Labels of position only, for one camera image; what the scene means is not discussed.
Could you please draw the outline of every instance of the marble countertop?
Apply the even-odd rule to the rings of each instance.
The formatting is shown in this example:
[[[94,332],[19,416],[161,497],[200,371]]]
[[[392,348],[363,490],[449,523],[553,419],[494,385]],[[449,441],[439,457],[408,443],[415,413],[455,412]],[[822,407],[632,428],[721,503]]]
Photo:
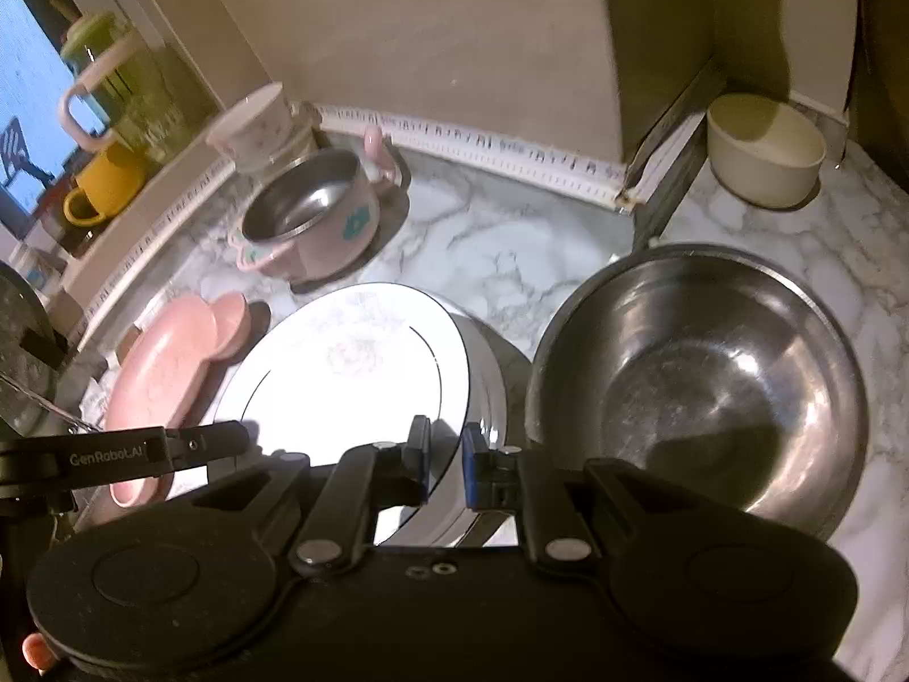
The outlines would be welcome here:
[[[792,213],[760,210],[703,166],[661,242],[724,243],[808,282],[856,348],[871,415],[865,473],[830,539],[859,580],[837,659],[865,682],[909,676],[909,197],[856,145]]]
[[[552,316],[594,272],[632,248],[622,217],[516,181],[404,152],[412,181],[383,207],[379,237],[356,268],[326,284],[292,290],[243,273],[226,235],[249,190],[219,192],[215,220],[174,240],[173,268],[151,270],[147,319],[179,294],[208,300],[238,290],[264,302],[269,327],[312,299],[347,284],[401,282],[444,296],[483,321],[503,367],[509,440],[523,437],[530,360]],[[738,246],[777,261],[830,306],[856,346],[871,408],[871,440],[856,500],[831,543],[860,583],[856,616],[839,661],[866,682],[909,675],[909,198],[856,146],[843,165],[822,169],[819,196],[792,213],[751,207],[727,193],[706,164],[660,243]],[[224,373],[209,410],[229,381]],[[185,486],[192,485],[188,476]]]
[[[485,323],[482,333],[506,381],[508,440],[521,443],[530,361],[547,323],[584,279],[631,251],[632,219],[424,154],[402,155],[411,175],[406,191],[383,203],[379,233],[353,269],[294,289],[238,270],[226,238],[251,189],[243,181],[229,182],[206,201],[207,219],[181,229],[124,296],[112,315],[119,325],[108,326],[106,339],[118,340],[126,323],[141,327],[167,300],[187,292],[212,301],[240,291],[254,310],[267,305],[270,329],[306,302],[349,284],[407,284],[438,294]],[[203,392],[203,405],[191,417],[206,422],[214,415],[232,370],[206,383],[212,389]],[[116,374],[109,372],[100,391],[83,402],[87,419],[105,408]],[[203,471],[176,475],[171,495],[203,484]]]

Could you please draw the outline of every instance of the wall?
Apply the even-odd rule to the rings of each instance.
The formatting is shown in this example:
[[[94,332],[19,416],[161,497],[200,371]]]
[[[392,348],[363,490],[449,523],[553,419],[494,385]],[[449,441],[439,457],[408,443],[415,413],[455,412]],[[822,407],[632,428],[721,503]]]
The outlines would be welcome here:
[[[175,32],[184,18],[197,30],[193,8],[155,1]],[[223,2],[242,32],[238,49],[248,43],[271,78],[308,99],[462,122],[609,161],[633,154],[711,52],[709,0]],[[611,10],[629,9],[619,37],[637,50],[616,56]],[[217,30],[224,40],[229,28]],[[678,37],[661,48],[655,31]],[[679,43],[692,45],[676,59]],[[616,74],[617,59],[633,67],[628,75]],[[209,61],[200,70],[211,84],[223,60]]]
[[[726,72],[842,116],[853,63],[856,0],[714,0]]]
[[[621,158],[603,0],[223,0],[274,78]]]
[[[626,161],[714,49],[712,0],[607,0]]]
[[[862,0],[849,130],[909,192],[909,0]]]

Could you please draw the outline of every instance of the stainless steel bowl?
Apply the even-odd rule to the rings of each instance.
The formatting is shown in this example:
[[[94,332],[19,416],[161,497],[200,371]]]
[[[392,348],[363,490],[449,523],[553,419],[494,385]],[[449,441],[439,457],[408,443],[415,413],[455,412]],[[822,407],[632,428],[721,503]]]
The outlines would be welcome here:
[[[735,249],[662,246],[562,305],[526,426],[563,468],[616,456],[828,537],[865,464],[868,413],[852,348],[811,292]]]
[[[252,243],[297,238],[335,207],[362,172],[356,154],[322,149],[297,161],[253,200],[241,232]]]

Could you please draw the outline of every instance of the white cup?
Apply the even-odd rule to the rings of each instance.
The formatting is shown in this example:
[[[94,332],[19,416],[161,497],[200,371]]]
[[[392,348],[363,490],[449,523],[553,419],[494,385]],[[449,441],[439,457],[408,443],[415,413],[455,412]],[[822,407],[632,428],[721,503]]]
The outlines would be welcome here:
[[[290,138],[294,110],[273,81],[247,95],[208,128],[206,143],[235,163],[242,173],[257,172]]]

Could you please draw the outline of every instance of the pink pot handle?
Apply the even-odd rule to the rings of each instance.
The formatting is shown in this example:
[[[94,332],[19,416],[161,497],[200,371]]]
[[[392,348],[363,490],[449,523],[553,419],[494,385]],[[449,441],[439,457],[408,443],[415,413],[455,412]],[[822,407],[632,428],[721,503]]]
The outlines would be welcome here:
[[[403,172],[394,156],[388,151],[383,140],[382,129],[377,125],[370,125],[362,136],[362,148],[366,156],[380,170],[382,179],[373,183],[373,190],[379,197],[387,194],[394,187],[400,187],[403,182]]]
[[[257,246],[249,243],[244,237],[240,225],[243,217],[236,222],[227,234],[227,245],[236,249],[236,268],[241,272],[255,272],[264,269],[269,264],[274,264],[281,256],[294,248],[293,241],[285,241],[276,246]]]

